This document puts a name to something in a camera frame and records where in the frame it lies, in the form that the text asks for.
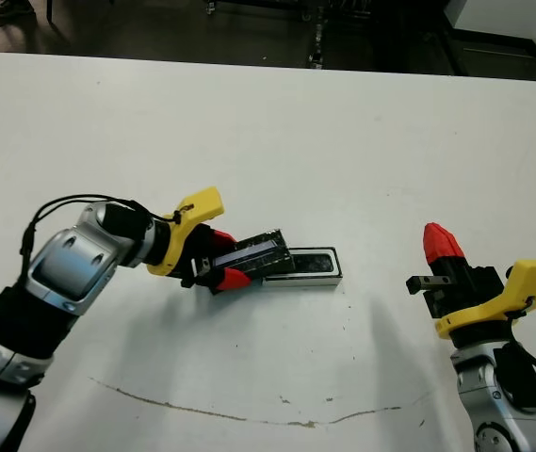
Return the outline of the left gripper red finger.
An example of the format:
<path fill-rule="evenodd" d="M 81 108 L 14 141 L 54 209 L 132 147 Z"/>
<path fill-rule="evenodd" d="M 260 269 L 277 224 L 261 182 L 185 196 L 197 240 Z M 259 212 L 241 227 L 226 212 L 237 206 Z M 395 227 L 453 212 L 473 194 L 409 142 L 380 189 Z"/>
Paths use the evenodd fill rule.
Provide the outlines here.
<path fill-rule="evenodd" d="M 224 255 L 236 249 L 237 241 L 230 234 L 212 229 L 209 244 L 213 255 Z"/>
<path fill-rule="evenodd" d="M 206 287 L 213 295 L 249 286 L 252 279 L 235 268 L 211 268 L 195 277 L 195 284 Z"/>

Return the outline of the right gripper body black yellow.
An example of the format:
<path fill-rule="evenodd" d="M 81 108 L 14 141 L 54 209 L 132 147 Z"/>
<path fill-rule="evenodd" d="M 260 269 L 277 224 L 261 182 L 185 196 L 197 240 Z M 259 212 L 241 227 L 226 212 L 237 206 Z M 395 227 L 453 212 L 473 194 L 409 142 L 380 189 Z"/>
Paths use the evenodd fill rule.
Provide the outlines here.
<path fill-rule="evenodd" d="M 464 259 L 437 259 L 430 276 L 406 281 L 410 294 L 423 294 L 441 339 L 459 347 L 481 331 L 499 331 L 502 324 L 536 309 L 536 260 L 518 260 L 502 282 L 492 266 L 470 266 Z"/>

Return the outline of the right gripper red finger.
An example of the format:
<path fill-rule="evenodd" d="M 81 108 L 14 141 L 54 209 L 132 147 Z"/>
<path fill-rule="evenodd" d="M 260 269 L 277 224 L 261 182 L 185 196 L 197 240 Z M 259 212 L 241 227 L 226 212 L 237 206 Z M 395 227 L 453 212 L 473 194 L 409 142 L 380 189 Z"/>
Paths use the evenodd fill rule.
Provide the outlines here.
<path fill-rule="evenodd" d="M 437 265 L 441 275 L 447 275 L 453 279 L 465 279 L 469 265 L 462 248 L 450 231 L 441 225 L 438 226 L 438 230 L 441 239 L 437 251 Z"/>
<path fill-rule="evenodd" d="M 437 223 L 428 223 L 423 233 L 423 249 L 432 274 L 439 276 L 439 268 L 435 261 L 447 254 L 447 230 Z"/>

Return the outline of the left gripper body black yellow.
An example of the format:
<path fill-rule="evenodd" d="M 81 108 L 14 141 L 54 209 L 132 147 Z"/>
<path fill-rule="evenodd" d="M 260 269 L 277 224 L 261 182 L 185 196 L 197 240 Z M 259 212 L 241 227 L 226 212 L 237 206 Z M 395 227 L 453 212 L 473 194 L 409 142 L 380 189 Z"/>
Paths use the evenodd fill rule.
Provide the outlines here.
<path fill-rule="evenodd" d="M 154 242 L 146 255 L 148 271 L 191 287 L 197 262 L 208 261 L 224 250 L 224 236 L 206 224 L 223 213 L 221 196 L 214 186 L 185 197 L 172 214 L 154 222 Z"/>

